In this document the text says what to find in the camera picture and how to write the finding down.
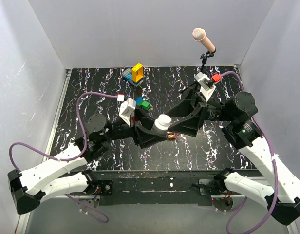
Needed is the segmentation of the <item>white vitamin pill bottle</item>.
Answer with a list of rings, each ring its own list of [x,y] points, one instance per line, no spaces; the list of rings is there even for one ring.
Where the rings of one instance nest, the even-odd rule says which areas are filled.
[[[166,136],[169,126],[169,124],[162,124],[158,121],[155,121],[151,130],[160,136]]]

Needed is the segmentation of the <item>white bottle cap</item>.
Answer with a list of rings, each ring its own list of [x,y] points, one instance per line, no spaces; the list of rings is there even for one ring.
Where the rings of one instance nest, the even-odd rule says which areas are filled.
[[[157,119],[158,125],[169,127],[171,124],[171,118],[168,115],[160,114]]]

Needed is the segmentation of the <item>red weekly pill organizer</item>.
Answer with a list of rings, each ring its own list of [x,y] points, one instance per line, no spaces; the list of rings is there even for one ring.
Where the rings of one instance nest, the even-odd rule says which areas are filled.
[[[167,141],[176,141],[180,133],[167,132]]]

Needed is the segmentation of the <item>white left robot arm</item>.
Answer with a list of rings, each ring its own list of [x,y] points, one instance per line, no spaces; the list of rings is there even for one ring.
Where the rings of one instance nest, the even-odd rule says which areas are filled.
[[[113,123],[102,114],[92,115],[83,126],[85,135],[67,149],[35,167],[23,171],[15,168],[7,174],[17,213],[31,212],[42,202],[60,195],[105,193],[104,185],[89,172],[70,175],[70,171],[97,160],[113,140],[133,138],[140,148],[165,141],[170,125],[168,115],[153,119],[141,109],[125,110]]]

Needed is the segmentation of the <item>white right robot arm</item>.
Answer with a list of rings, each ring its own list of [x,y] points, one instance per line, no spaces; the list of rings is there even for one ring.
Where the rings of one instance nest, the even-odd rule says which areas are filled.
[[[191,90],[165,114],[179,118],[169,127],[170,132],[189,136],[196,136],[206,120],[228,121],[222,128],[225,138],[254,164],[269,185],[225,168],[214,176],[213,187],[221,194],[232,191],[256,201],[267,208],[276,221],[287,226],[300,217],[300,180],[274,154],[267,138],[251,120],[257,112],[255,100],[248,92],[238,92],[227,102],[220,103],[206,101]]]

